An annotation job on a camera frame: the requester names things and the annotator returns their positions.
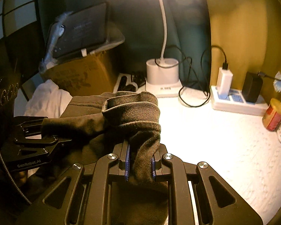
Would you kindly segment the red tin can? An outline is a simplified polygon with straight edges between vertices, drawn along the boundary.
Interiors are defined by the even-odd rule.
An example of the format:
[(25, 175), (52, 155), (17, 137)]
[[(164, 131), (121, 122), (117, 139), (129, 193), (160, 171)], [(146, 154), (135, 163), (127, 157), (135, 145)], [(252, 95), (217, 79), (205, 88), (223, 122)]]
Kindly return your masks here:
[(269, 131), (274, 131), (281, 121), (281, 102), (272, 98), (270, 104), (262, 118), (264, 127)]

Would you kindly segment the tablet with dark screen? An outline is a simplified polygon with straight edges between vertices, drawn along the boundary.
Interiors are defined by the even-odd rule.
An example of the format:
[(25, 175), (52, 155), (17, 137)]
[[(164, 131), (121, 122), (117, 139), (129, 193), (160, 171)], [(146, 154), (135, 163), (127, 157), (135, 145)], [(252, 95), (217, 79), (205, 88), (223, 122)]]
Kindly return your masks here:
[(122, 44), (125, 37), (109, 17), (107, 2), (63, 13), (51, 25), (47, 55), (59, 59), (82, 49), (98, 52)]

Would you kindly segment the brown cardboard box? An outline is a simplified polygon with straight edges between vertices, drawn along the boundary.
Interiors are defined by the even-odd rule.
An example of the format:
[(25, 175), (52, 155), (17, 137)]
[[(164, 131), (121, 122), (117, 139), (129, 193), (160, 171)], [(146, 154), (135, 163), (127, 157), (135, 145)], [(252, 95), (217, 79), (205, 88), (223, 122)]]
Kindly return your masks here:
[(118, 73), (107, 51), (89, 54), (54, 66), (41, 74), (59, 88), (74, 96), (99, 95), (113, 92)]

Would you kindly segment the yellow curtain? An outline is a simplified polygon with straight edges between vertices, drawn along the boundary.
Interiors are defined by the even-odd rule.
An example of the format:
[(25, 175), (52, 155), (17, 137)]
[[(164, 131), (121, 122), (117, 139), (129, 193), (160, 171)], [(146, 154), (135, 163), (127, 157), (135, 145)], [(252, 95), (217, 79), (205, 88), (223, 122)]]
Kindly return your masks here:
[(211, 42), (226, 53), (231, 86), (247, 72), (281, 72), (281, 0), (207, 0)]

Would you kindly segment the black clips bundle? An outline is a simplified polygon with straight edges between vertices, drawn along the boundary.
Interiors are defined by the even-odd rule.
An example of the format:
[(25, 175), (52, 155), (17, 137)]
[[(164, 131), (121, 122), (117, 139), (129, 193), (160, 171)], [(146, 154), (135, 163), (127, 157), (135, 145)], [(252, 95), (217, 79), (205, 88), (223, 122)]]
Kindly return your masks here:
[(131, 74), (118, 75), (117, 82), (114, 86), (114, 92), (118, 91), (130, 91), (139, 92), (145, 90), (146, 79), (143, 72), (136, 71)]

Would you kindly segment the white folded garment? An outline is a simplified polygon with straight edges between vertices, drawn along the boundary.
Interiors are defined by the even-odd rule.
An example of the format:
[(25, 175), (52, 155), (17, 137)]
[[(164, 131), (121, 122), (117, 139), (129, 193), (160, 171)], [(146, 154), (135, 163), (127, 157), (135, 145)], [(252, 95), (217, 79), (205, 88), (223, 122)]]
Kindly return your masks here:
[(60, 89), (51, 79), (41, 83), (25, 107), (25, 116), (59, 118), (70, 103), (72, 96)]

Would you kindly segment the teal curtain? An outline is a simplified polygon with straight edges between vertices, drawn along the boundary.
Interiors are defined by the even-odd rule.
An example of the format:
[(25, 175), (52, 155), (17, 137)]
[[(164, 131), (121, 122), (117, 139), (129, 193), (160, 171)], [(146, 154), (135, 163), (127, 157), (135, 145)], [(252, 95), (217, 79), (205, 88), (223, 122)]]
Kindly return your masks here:
[[(163, 23), (158, 0), (38, 0), (44, 37), (50, 25), (64, 12), (79, 11), (107, 2), (110, 21), (121, 31), (125, 42), (117, 47), (116, 66), (122, 73), (146, 71), (146, 61), (158, 58), (163, 44)], [(181, 62), (183, 85), (206, 90), (211, 76), (211, 29), (207, 0), (163, 0), (167, 21), (167, 48), (164, 56)]]

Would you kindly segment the white desk lamp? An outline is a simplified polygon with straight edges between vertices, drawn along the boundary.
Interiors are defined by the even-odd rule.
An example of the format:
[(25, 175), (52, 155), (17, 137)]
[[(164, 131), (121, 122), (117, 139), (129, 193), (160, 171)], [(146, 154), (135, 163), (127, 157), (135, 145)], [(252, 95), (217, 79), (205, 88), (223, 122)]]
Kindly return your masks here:
[(188, 61), (189, 71), (192, 71), (192, 58), (184, 56), (181, 62), (174, 58), (164, 58), (167, 48), (167, 21), (163, 0), (158, 1), (163, 23), (163, 44), (160, 57), (146, 62), (146, 91), (160, 98), (179, 97), (184, 88), (179, 79), (179, 65)]

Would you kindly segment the white textured table cloth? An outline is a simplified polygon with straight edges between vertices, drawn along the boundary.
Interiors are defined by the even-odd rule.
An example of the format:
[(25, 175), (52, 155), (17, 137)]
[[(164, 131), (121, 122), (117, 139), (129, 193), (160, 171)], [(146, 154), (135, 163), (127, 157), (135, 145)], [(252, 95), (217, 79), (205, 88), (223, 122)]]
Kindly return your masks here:
[[(262, 178), (277, 177), (277, 183), (281, 184), (281, 163), (268, 166), (265, 152), (257, 157), (245, 150), (247, 143), (260, 143), (265, 150), (269, 150), (269, 142), (249, 130), (247, 125), (243, 128), (233, 127), (224, 113), (212, 120), (203, 107), (199, 107), (198, 111), (199, 116), (188, 109), (179, 112), (175, 106), (160, 111), (160, 141), (164, 139), (168, 144), (173, 144), (175, 150), (190, 155), (193, 160), (207, 161), (220, 173), (230, 168), (231, 174), (225, 176), (228, 183), (234, 188), (248, 184), (246, 200), (259, 215), (269, 215), (271, 224), (281, 224), (281, 208), (269, 206), (272, 196), (267, 194), (262, 181)], [(279, 158), (281, 147), (272, 152), (273, 160)]]

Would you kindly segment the white usb charger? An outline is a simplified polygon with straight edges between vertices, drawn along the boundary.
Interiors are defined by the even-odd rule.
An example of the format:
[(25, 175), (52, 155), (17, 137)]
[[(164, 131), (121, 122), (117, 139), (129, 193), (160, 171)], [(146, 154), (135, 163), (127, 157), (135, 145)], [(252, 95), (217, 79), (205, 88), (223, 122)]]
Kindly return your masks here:
[(228, 69), (228, 63), (224, 62), (222, 67), (219, 68), (216, 85), (217, 92), (220, 97), (226, 98), (228, 96), (232, 78), (233, 73)]

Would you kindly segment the brown t-shirt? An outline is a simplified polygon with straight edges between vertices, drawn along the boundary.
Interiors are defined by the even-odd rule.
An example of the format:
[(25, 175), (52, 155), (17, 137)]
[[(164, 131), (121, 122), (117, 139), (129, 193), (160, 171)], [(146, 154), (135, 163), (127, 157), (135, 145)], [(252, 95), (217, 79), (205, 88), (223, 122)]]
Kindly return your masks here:
[(112, 224), (164, 224), (167, 184), (152, 178), (151, 159), (160, 145), (160, 110), (147, 91), (119, 91), (73, 97), (59, 118), (46, 118), (41, 133), (71, 140), (69, 151), (40, 167), (23, 186), (36, 200), (74, 163), (88, 165), (111, 153), (116, 144), (130, 145), (129, 181), (113, 185)]

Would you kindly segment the white power strip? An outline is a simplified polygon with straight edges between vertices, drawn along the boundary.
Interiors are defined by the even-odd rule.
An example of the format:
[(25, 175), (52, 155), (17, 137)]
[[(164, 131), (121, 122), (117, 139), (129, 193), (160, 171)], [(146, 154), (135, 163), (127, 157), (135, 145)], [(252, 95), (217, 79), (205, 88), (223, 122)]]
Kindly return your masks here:
[(251, 103), (246, 101), (242, 92), (237, 89), (231, 89), (227, 97), (220, 96), (216, 86), (211, 86), (210, 92), (212, 108), (214, 110), (263, 116), (268, 108), (261, 95), (258, 96), (256, 103)]

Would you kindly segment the black power adapter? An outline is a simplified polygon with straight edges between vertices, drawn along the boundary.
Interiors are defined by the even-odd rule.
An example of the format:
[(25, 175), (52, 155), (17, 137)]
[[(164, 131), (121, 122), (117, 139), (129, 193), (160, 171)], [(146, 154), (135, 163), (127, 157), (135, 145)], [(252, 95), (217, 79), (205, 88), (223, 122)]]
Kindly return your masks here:
[(242, 95), (246, 102), (256, 103), (261, 92), (262, 85), (263, 79), (258, 74), (251, 72), (246, 73), (242, 88)]

